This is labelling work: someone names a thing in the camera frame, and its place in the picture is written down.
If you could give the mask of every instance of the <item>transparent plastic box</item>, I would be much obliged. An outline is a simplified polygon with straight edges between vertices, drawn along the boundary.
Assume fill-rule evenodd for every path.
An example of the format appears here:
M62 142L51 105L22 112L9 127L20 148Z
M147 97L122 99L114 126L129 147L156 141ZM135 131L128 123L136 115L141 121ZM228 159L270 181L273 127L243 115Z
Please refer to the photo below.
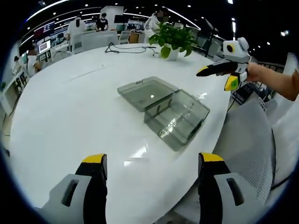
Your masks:
M139 112L144 112L178 91L178 87L157 77L149 77L124 85L117 91Z
M179 90L146 110L144 122L177 151L193 138L209 112L194 96Z

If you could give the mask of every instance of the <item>ceiling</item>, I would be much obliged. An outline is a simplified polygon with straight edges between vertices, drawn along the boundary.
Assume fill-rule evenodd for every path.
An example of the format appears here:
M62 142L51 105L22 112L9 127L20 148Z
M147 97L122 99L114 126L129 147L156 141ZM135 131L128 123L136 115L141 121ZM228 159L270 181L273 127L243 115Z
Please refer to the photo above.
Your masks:
M61 20L77 16L80 12L84 14L99 13L100 7L107 5L124 6L127 13L150 16L158 7L165 6L186 17L199 27L206 18L219 31L218 35L227 40L232 40L232 18L236 22L236 38L245 37L250 45L251 54L259 61L285 64L288 51L295 48L297 37L295 24L297 21L295 8L288 4L288 1L273 0L184 0L175 3L173 0L159 0L144 2L141 0L67 0L63 3L50 7L37 14L29 21L23 23L19 38L23 40L33 35L34 29L46 22L57 22L55 27L69 23L71 20ZM57 0L44 0L46 6ZM32 14L43 8L37 4ZM169 12L170 21L193 26L190 22ZM87 15L83 19L95 19L98 15ZM289 30L288 36L281 36L282 31Z

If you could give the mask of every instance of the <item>black shirt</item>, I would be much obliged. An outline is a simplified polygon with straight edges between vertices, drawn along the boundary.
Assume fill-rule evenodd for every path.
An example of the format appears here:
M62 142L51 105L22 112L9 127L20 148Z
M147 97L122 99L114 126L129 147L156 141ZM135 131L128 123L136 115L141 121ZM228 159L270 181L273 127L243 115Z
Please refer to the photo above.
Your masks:
M107 19L105 19L105 20L98 19L97 20L97 28L98 29L101 29L103 31L105 29L106 25L108 25L108 20Z

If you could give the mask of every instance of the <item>person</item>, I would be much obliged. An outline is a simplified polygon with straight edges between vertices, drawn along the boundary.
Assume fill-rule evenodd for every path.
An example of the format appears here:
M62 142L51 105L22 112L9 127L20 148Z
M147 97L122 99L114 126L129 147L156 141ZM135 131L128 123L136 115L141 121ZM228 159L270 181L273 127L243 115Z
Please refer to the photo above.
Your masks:
M98 31L105 31L108 30L109 25L108 25L108 20L106 19L107 14L102 13L100 17L97 20L95 30Z
M151 17L144 24L145 39L144 43L148 43L151 36L157 33L159 30L159 24L161 22L167 22L169 20L168 14L160 10L158 13L153 13Z
M38 62L36 55L35 47L30 45L27 55L27 71L30 78L42 70L42 65Z
M20 69L26 69L26 66L19 60L18 56L14 57L13 75L15 76Z
M74 19L72 22L70 22L67 31L66 31L66 40L69 42L72 50L72 46L74 44L73 42L73 36L76 34L80 34L86 31L86 24L84 21L82 21L80 16L77 16L76 19Z
M249 63L249 82L261 82L288 100L294 101L290 109L273 126L276 165L273 186L286 182L299 158L299 73L298 68L289 76Z

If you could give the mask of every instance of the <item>round white table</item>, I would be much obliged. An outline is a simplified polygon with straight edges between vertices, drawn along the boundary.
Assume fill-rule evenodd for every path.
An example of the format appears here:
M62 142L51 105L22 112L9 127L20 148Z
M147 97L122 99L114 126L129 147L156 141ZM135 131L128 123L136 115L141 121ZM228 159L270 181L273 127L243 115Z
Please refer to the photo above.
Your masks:
M30 79L11 128L12 171L28 201L42 207L49 191L85 157L106 153L107 223L152 224L194 184L198 153L213 151L228 108L227 76L196 77L212 61L195 52L167 62L149 49L104 50L68 57ZM150 76L186 90L211 110L184 151L169 148L144 124L144 113L117 92Z

